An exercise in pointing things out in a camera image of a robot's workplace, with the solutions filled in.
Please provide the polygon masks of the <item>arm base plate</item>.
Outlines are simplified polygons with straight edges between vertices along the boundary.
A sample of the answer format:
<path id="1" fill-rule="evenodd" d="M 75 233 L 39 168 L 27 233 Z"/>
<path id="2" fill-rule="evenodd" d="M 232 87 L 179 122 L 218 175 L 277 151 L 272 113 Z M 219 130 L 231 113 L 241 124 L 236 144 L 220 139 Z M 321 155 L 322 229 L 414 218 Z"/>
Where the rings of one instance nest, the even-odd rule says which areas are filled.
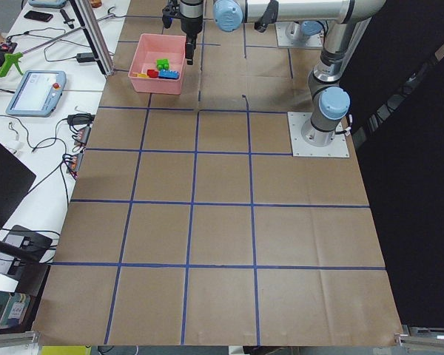
<path id="1" fill-rule="evenodd" d="M 275 24 L 279 48 L 320 50 L 323 25 L 319 21 L 288 21 Z"/>
<path id="2" fill-rule="evenodd" d="M 320 132 L 312 126 L 311 112 L 287 112 L 294 157 L 349 158 L 346 136 Z"/>

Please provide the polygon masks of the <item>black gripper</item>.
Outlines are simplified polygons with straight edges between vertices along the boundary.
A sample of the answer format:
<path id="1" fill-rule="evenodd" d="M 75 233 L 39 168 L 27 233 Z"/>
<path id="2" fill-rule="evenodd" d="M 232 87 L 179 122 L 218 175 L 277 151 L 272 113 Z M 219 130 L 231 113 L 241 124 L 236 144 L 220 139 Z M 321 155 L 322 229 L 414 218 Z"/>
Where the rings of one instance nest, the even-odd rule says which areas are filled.
<path id="1" fill-rule="evenodd" d="M 173 19 L 179 19 L 181 30 L 186 34 L 185 59 L 193 65 L 195 44 L 202 31 L 204 2 L 200 0 L 170 0 L 162 10 L 162 22 L 169 29 Z"/>

